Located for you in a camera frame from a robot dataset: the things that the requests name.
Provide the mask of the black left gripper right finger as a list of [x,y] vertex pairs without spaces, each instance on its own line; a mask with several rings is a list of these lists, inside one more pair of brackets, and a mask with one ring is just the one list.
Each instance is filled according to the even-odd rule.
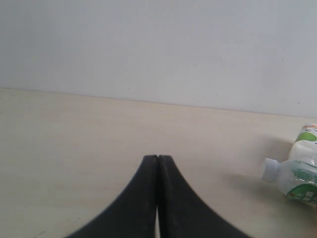
[[173,158],[158,157],[157,206],[162,238],[246,238],[190,187]]

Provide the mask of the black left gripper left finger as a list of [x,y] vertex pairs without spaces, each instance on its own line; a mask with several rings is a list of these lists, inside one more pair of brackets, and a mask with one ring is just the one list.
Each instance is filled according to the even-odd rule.
[[121,194],[69,238],[154,238],[158,156],[143,157]]

